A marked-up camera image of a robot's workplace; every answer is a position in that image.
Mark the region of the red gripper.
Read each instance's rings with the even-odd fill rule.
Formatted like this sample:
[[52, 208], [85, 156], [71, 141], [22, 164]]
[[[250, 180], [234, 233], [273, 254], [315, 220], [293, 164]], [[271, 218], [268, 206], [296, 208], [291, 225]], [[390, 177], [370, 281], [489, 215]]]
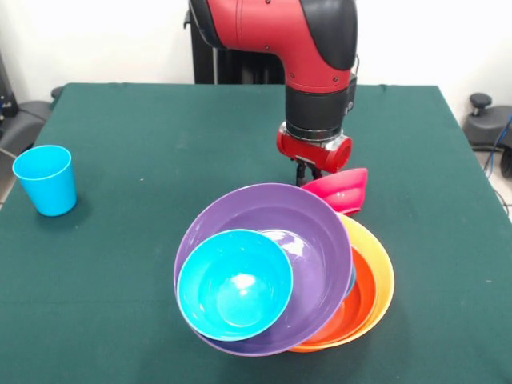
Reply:
[[307, 183], [307, 164], [310, 165], [313, 180], [322, 178], [323, 171], [339, 171], [349, 160], [353, 140], [340, 133], [326, 142], [307, 142], [288, 133], [283, 122], [277, 135], [277, 148], [286, 157], [297, 162], [296, 186]]

